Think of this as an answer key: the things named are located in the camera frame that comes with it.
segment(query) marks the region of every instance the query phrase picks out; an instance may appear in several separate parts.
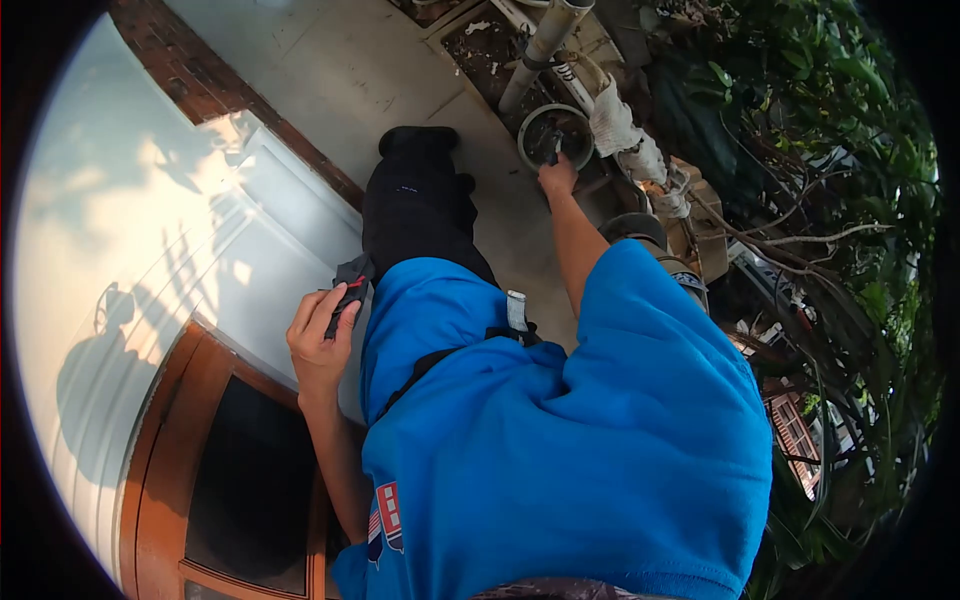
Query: black shoe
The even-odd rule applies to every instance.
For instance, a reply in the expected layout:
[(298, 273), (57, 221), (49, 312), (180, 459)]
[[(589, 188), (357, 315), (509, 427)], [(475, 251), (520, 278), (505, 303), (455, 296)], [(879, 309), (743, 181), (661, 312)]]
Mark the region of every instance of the black shoe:
[(410, 125), (401, 125), (383, 134), (383, 137), (380, 138), (380, 143), (377, 145), (377, 150), (379, 150), (381, 156), (386, 156), (392, 148), (410, 141), (416, 135), (430, 137), (433, 143), (447, 152), (456, 148), (460, 142), (460, 134), (450, 127), (413, 127)]
[(469, 196), (476, 188), (477, 181), (473, 178), (473, 175), (470, 173), (457, 174), (457, 190), (460, 191), (460, 193)]

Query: concrete floor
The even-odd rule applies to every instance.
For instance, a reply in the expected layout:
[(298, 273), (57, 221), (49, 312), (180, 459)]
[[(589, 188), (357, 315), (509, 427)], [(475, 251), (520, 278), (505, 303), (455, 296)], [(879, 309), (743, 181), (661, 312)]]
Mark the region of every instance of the concrete floor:
[[(455, 159), (477, 179), (477, 247), (505, 289), (527, 294), (542, 337), (568, 352), (576, 347), (534, 174), (490, 109), (465, 90), (456, 65), (421, 41), (423, 30), (389, 0), (292, 0), (284, 9), (253, 0), (167, 4), (361, 187), (390, 127), (460, 132)], [(585, 208), (591, 220), (603, 218)]]

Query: black pants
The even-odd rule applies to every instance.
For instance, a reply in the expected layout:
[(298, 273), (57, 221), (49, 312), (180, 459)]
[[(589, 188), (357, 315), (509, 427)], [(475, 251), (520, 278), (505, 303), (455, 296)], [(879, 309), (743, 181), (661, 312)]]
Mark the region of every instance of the black pants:
[(376, 165), (363, 202), (363, 250), (376, 268), (373, 284), (408, 258), (445, 258), (497, 286), (473, 246), (477, 209), (458, 184), (449, 151), (429, 133), (391, 148)]

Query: hand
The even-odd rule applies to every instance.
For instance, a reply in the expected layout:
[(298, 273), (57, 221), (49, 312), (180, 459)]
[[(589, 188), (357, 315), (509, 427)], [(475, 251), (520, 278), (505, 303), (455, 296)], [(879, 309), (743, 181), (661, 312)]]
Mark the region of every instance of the hand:
[(577, 182), (577, 170), (562, 152), (557, 152), (557, 164), (552, 167), (543, 164), (537, 180), (548, 199), (573, 195), (573, 186)]
[(351, 302), (340, 313), (332, 340), (325, 340), (324, 333), (337, 302), (346, 292), (347, 285), (341, 283), (332, 290), (307, 294), (287, 329), (287, 346), (300, 384), (301, 409), (304, 404), (322, 398), (333, 398), (336, 402), (337, 387), (350, 357), (350, 334), (360, 310), (360, 300)]

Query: door frame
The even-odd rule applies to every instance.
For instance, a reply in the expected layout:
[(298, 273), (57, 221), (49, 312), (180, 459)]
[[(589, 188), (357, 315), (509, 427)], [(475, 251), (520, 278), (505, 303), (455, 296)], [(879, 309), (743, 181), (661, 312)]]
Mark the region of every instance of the door frame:
[(300, 412), (296, 393), (250, 366), (196, 321), (187, 323), (148, 395), (124, 483), (119, 559), (122, 589), (129, 598), (182, 598), (184, 579), (244, 600), (325, 596), (330, 512), (319, 469), (311, 494), (306, 595), (265, 593), (184, 557), (194, 481), (220, 398), (234, 376)]

